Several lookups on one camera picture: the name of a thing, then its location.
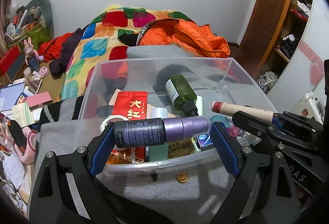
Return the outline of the teal tape roll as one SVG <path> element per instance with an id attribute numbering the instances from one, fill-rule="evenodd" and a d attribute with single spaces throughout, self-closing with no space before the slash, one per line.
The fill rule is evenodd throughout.
<path id="1" fill-rule="evenodd" d="M 223 115 L 213 115 L 211 118 L 210 118 L 211 122 L 212 123 L 216 123 L 216 122 L 222 122 L 224 127 L 229 127 L 230 126 L 230 123 L 227 121 L 227 118 Z"/>

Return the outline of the beige tube red cap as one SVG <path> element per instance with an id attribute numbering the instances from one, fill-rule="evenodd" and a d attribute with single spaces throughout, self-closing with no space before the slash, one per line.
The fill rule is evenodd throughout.
<path id="1" fill-rule="evenodd" d="M 269 110 L 263 110 L 258 108 L 252 108 L 247 106 L 241 106 L 236 104 L 224 103 L 221 101 L 214 101 L 211 104 L 211 111 L 218 114 L 223 114 L 227 116 L 233 116 L 233 114 L 242 111 L 244 113 L 255 116 L 261 120 L 265 120 L 269 123 L 272 122 L 274 117 L 274 112 Z"/>

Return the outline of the blue card box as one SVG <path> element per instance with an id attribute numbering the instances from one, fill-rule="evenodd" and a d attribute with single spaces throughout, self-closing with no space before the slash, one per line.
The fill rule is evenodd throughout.
<path id="1" fill-rule="evenodd" d="M 203 134 L 193 137 L 198 150 L 204 151 L 214 147 L 210 134 Z"/>

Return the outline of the dark green spray bottle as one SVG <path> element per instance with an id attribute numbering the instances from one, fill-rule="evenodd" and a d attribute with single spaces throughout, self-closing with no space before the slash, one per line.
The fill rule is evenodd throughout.
<path id="1" fill-rule="evenodd" d="M 184 116 L 198 116 L 197 95 L 181 74 L 172 75 L 165 83 L 168 97 L 177 111 Z"/>

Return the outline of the brown eraser box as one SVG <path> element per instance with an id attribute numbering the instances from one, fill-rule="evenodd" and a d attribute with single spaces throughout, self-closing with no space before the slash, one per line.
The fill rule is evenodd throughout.
<path id="1" fill-rule="evenodd" d="M 195 151 L 193 142 L 190 138 L 181 140 L 179 142 L 169 143 L 168 145 L 168 159 L 187 156 Z"/>

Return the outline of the turquoise lotion bottle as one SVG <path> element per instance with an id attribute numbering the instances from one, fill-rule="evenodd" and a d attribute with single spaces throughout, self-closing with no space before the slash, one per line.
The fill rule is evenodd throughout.
<path id="1" fill-rule="evenodd" d="M 155 139 L 154 143 L 149 146 L 149 161 L 158 162 L 167 160 L 168 144 L 166 144 L 165 128 L 163 118 L 168 117 L 168 111 L 165 108 L 153 108 L 150 114 L 151 119 L 155 121 Z"/>

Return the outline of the purple black spray bottle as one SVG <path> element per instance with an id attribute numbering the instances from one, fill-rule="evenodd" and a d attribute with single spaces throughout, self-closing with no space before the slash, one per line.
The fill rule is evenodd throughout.
<path id="1" fill-rule="evenodd" d="M 206 116 L 152 118 L 116 122 L 113 135 L 118 148 L 131 148 L 178 142 L 210 130 L 211 121 Z"/>

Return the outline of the red tea packet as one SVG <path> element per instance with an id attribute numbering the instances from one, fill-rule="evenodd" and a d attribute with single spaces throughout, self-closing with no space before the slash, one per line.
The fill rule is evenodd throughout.
<path id="1" fill-rule="evenodd" d="M 109 105 L 113 106 L 113 121 L 140 120 L 147 116 L 147 92 L 146 91 L 121 91 L 117 89 Z M 107 164 L 143 163 L 145 159 L 145 147 L 118 149 L 114 148 L 107 160 Z"/>

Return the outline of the white gauze bandage roll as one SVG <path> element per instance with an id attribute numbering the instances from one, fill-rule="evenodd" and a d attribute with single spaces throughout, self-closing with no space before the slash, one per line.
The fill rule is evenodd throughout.
<path id="1" fill-rule="evenodd" d="M 128 121 L 129 119 L 122 115 L 109 115 L 100 124 L 100 132 L 102 133 L 109 123 L 116 123 L 121 121 Z"/>

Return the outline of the small gold coin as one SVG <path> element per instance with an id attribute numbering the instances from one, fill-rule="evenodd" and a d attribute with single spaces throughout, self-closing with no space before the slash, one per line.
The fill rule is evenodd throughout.
<path id="1" fill-rule="evenodd" d="M 177 181 L 178 181 L 179 183 L 184 184 L 184 183 L 187 183 L 187 182 L 188 182 L 188 180 L 189 180 L 189 175 L 186 174 L 186 173 L 179 173 L 179 174 L 177 175 L 176 179 L 177 179 Z"/>

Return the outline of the clear plastic storage bin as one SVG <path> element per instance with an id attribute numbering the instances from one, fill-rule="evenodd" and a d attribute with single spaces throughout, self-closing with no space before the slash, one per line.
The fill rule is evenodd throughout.
<path id="1" fill-rule="evenodd" d="M 101 134 L 101 123 L 111 114 L 109 102 L 117 89 L 146 91 L 148 104 L 166 108 L 170 117 L 181 116 L 166 91 L 166 80 L 181 74 L 202 97 L 202 113 L 214 116 L 213 101 L 275 111 L 273 103 L 254 79 L 233 59 L 162 58 L 104 61 L 94 68 L 86 88 L 74 134 L 74 147 L 86 146 Z"/>

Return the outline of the orange puffer jacket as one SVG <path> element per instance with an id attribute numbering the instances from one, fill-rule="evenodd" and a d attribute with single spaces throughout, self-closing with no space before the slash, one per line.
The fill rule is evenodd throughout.
<path id="1" fill-rule="evenodd" d="M 136 45 L 176 45 L 200 57 L 227 58 L 230 55 L 227 41 L 213 34 L 208 24 L 198 26 L 183 19 L 149 22 L 140 30 Z"/>

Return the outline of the wooden door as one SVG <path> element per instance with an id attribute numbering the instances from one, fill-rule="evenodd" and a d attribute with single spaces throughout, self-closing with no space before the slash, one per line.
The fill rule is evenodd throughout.
<path id="1" fill-rule="evenodd" d="M 285 0 L 256 0 L 240 44 L 241 65 L 252 70 L 264 56 L 283 12 Z"/>

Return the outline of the pink rabbit toy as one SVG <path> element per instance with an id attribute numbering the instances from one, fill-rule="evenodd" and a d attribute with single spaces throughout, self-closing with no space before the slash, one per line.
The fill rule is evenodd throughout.
<path id="1" fill-rule="evenodd" d="M 44 57 L 39 55 L 34 49 L 34 45 L 32 44 L 30 37 L 28 37 L 27 40 L 24 40 L 23 43 L 26 65 L 31 69 L 31 71 L 39 72 L 41 69 L 40 63 L 44 62 Z"/>

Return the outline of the green gift box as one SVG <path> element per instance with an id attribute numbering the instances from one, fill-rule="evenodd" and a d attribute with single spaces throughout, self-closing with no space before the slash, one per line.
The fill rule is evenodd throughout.
<path id="1" fill-rule="evenodd" d="M 39 48 L 41 44 L 52 40 L 50 30 L 43 28 L 40 24 L 27 31 L 26 35 L 31 38 L 35 48 Z"/>

